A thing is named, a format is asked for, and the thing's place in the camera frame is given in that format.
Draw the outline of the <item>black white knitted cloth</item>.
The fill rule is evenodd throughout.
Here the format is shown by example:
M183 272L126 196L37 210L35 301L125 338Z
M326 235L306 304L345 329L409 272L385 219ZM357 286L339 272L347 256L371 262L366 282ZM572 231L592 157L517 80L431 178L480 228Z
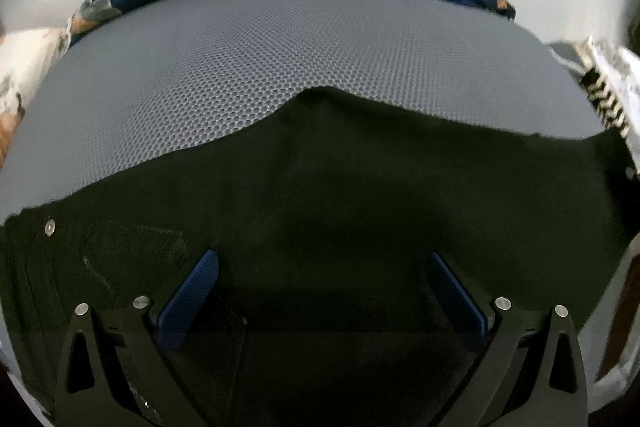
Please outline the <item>black white knitted cloth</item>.
M631 125L608 76L592 68L582 76L579 84L604 127L615 129L623 139L627 139Z

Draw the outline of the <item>black denim pants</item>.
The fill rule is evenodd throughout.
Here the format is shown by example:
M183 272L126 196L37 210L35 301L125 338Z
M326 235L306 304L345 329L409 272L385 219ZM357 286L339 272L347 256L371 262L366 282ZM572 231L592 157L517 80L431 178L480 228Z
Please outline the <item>black denim pants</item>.
M1 228L1 365L55 426L79 303L155 298L207 251L214 288L160 356L203 426L441 426L482 350L433 255L576 334L639 232L606 130L558 140L317 88L225 138Z

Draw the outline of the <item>grey honeycomb mesh mattress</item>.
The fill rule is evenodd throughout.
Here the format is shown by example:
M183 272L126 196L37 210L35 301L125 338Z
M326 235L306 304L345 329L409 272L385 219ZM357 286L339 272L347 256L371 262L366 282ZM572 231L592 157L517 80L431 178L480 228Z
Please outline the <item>grey honeycomb mesh mattress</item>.
M164 0L93 31L52 68L1 173L1 228L317 88L550 139L612 130L536 37L477 10L438 0ZM577 333L588 415L638 372L638 235Z

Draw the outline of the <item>white orange floral pillow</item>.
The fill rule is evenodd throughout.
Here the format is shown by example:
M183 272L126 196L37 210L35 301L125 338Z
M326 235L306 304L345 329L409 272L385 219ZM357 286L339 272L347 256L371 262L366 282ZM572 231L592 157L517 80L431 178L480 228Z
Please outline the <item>white orange floral pillow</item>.
M1 37L1 165L27 106L69 46L65 28L36 28Z

